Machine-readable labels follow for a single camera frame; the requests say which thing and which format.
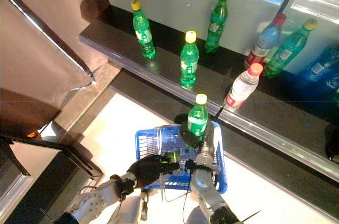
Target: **green soda bottle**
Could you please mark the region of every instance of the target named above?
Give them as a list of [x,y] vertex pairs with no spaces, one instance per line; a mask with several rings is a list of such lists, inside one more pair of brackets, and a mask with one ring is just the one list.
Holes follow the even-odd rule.
[[309,33],[318,22],[308,19],[301,29],[291,34],[274,54],[272,60],[265,66],[264,76],[273,78],[305,47]]
[[219,0],[211,14],[211,23],[208,27],[205,50],[207,53],[215,53],[219,47],[219,40],[227,20],[227,0]]
[[208,113],[206,110],[207,96],[205,94],[198,94],[195,97],[195,105],[189,113],[187,128],[196,136],[202,136],[205,132]]
[[195,83],[199,59],[199,50],[195,44],[196,38],[197,34],[194,31],[188,31],[185,36],[186,43],[180,53],[180,81],[184,87],[190,87]]
[[138,41],[141,45],[144,57],[153,59],[155,57],[155,48],[152,41],[152,34],[149,28],[149,22],[141,11],[141,5],[138,0],[131,3],[133,15],[133,27],[136,32]]

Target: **wall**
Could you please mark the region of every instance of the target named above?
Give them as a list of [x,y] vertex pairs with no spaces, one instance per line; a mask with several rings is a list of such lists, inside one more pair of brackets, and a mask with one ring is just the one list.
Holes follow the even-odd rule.
[[[114,6],[131,11],[132,0],[109,0]],[[145,14],[152,20],[185,32],[196,30],[198,37],[206,39],[209,17],[217,0],[140,0]],[[227,26],[220,45],[230,50],[248,54],[260,31],[272,20],[278,6],[261,0],[229,0]],[[309,18],[295,10],[288,10],[285,32],[298,29]],[[286,70],[297,73],[319,55],[335,37],[339,37],[338,25],[319,20],[319,26],[311,34],[305,50],[293,60]]]

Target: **blue shopping basket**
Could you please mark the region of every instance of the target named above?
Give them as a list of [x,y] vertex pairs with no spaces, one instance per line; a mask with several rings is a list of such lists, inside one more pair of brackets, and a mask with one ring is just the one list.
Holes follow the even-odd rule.
[[[218,175],[216,189],[223,194],[227,189],[226,170],[224,164],[224,150],[220,126],[212,122],[215,127],[214,137],[218,140],[218,147],[213,164],[221,168]],[[163,176],[166,189],[187,190],[190,175],[185,171],[185,162],[188,159],[195,161],[198,150],[190,148],[180,136],[180,125],[168,125],[155,127],[149,130],[139,130],[136,133],[137,160],[149,154],[177,153],[180,159],[180,169],[173,174]],[[160,189],[160,179],[147,187],[148,189]]]

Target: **bottle cap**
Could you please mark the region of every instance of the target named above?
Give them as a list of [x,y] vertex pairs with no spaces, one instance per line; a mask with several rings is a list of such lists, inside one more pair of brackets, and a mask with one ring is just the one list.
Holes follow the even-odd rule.
[[263,71],[263,66],[261,64],[252,64],[248,68],[248,73],[252,76],[259,76]]
[[197,34],[194,31],[188,31],[185,36],[185,40],[188,43],[193,43],[197,39]]
[[139,9],[141,8],[140,1],[134,0],[134,1],[131,3],[131,6],[132,6],[132,10],[134,10],[134,11],[139,10]]
[[197,96],[195,97],[195,102],[196,104],[199,104],[199,105],[205,105],[207,102],[206,94],[203,94],[203,93],[197,94]]
[[313,30],[318,24],[318,21],[316,21],[315,19],[308,19],[305,21],[304,24],[302,24],[302,27],[304,27],[306,30]]
[[283,25],[285,20],[286,20],[286,15],[281,13],[281,14],[277,14],[274,17],[273,23],[276,25]]

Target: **clear water bottle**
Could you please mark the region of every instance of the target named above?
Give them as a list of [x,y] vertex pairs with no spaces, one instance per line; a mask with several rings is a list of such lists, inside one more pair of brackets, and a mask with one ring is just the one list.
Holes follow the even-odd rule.
[[282,25],[286,20],[285,14],[277,14],[272,23],[260,33],[252,51],[248,54],[244,66],[246,69],[251,64],[262,64],[265,57],[279,40]]
[[149,28],[147,17],[141,11],[140,1],[135,0],[131,3],[133,14],[133,27],[138,41],[141,45],[144,57],[153,59],[155,57],[155,48],[152,41],[152,34]]
[[254,92],[262,71],[263,66],[261,64],[252,64],[248,70],[241,73],[235,79],[232,88],[225,97],[225,108],[227,110],[236,111],[250,94]]
[[206,102],[207,96],[205,94],[197,94],[195,105],[189,113],[187,128],[196,136],[202,136],[205,132],[208,120]]

